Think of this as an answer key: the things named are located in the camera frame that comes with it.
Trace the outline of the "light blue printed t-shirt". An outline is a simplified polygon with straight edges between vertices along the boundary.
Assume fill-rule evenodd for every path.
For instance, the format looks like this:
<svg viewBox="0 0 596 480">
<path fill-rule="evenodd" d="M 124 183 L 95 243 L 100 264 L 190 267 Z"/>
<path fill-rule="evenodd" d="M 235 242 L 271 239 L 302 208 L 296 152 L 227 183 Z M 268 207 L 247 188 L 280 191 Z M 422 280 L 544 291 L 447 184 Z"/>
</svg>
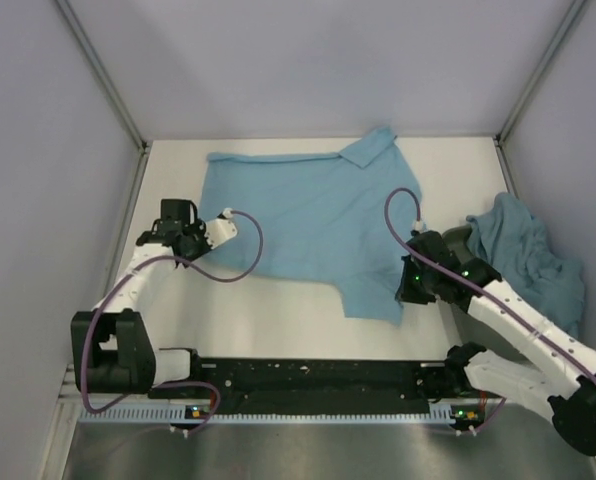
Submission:
<svg viewBox="0 0 596 480">
<path fill-rule="evenodd" d="M 421 188 L 389 127 L 377 128 L 338 152 L 242 155 L 213 152 L 198 207 L 209 219 L 224 208 L 258 221 L 208 255 L 225 268 L 336 287 L 349 318 L 402 321 L 395 299 L 404 253 L 384 220 L 385 202 L 403 239 L 417 219 Z"/>
</svg>

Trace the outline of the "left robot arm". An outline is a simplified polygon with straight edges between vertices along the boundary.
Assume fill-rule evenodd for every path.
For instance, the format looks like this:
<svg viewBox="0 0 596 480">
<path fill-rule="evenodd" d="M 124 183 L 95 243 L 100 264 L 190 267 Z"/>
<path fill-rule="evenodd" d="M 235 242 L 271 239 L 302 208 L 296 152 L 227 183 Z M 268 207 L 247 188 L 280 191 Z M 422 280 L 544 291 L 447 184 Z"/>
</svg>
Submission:
<svg viewBox="0 0 596 480">
<path fill-rule="evenodd" d="M 136 241 L 131 260 L 109 294 L 71 321 L 76 384 L 85 393 L 144 394 L 170 382 L 183 396 L 204 387 L 189 349 L 162 347 L 148 332 L 146 310 L 180 258 L 210 251 L 207 227 L 190 200 L 163 199 L 160 217 Z"/>
</svg>

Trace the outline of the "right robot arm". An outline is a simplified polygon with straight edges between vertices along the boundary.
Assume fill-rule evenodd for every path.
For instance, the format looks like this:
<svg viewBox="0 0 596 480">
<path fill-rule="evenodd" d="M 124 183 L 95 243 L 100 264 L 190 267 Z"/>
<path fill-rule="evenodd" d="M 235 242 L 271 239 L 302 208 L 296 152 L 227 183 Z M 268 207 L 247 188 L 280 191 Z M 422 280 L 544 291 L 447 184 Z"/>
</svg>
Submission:
<svg viewBox="0 0 596 480">
<path fill-rule="evenodd" d="M 596 456 L 596 350 L 534 309 L 486 261 L 461 261 L 436 231 L 414 231 L 396 294 L 404 303 L 442 300 L 504 338 L 522 357 L 503 359 L 488 347 L 455 353 L 445 370 L 447 388 L 465 396 L 494 393 L 549 421 L 579 453 Z"/>
</svg>

